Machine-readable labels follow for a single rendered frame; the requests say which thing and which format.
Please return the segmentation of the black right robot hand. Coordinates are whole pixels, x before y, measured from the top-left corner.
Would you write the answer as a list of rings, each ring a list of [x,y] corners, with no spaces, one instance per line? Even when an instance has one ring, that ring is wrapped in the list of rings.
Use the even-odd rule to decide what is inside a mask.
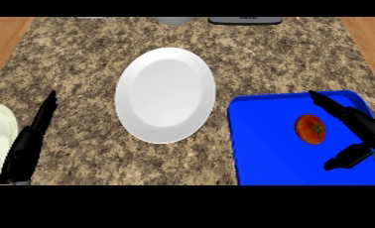
[[[324,164],[326,171],[351,169],[375,153],[375,119],[354,107],[343,107],[318,92],[308,91],[312,104],[336,118],[355,137],[358,144],[351,144]]]

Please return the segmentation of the grey round object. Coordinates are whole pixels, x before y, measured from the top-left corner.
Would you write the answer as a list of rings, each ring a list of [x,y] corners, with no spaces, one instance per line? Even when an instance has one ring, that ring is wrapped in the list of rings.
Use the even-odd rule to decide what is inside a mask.
[[[191,20],[191,17],[156,17],[156,20],[166,26],[181,26]]]

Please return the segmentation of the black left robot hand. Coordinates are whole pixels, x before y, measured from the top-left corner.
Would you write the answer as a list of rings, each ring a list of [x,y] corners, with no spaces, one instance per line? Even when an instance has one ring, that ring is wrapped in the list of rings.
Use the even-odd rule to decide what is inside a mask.
[[[0,184],[30,180],[38,164],[44,135],[56,109],[57,97],[56,91],[51,91],[30,125],[23,127],[11,144],[0,171]]]

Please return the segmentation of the white oval plate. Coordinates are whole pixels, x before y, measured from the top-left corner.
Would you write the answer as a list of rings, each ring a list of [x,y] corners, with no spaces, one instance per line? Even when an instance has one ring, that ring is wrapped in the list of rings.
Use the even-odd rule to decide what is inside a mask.
[[[128,64],[113,105],[120,125],[138,140],[168,144],[187,138],[206,122],[214,103],[214,75],[191,52],[159,48]]]

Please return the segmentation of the dark grey flat appliance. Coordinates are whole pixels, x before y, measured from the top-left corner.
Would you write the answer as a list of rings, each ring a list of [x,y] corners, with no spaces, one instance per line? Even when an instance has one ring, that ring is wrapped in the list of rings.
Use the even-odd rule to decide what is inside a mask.
[[[209,17],[208,22],[215,25],[276,25],[281,17]]]

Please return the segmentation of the blue tray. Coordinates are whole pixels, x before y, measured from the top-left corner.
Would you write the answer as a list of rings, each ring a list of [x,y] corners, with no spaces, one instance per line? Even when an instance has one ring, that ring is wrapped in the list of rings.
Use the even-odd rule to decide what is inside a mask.
[[[317,145],[295,133],[295,120],[305,114],[324,125],[324,140]],[[351,169],[323,168],[324,162],[360,139],[312,104],[308,93],[239,96],[228,104],[227,118],[240,185],[375,185],[375,157]]]

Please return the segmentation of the pale green round object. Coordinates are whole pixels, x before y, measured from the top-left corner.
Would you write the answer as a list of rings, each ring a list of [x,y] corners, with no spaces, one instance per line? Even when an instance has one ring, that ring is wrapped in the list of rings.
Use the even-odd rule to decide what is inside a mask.
[[[14,114],[11,110],[0,104],[0,171],[17,134],[19,130]]]

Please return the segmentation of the red tomato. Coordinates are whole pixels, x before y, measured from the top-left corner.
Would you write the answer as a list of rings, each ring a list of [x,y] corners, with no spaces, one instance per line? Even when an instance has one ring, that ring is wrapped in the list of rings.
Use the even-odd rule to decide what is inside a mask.
[[[293,123],[293,130],[299,139],[311,144],[318,145],[324,140],[324,124],[311,114],[301,115]]]

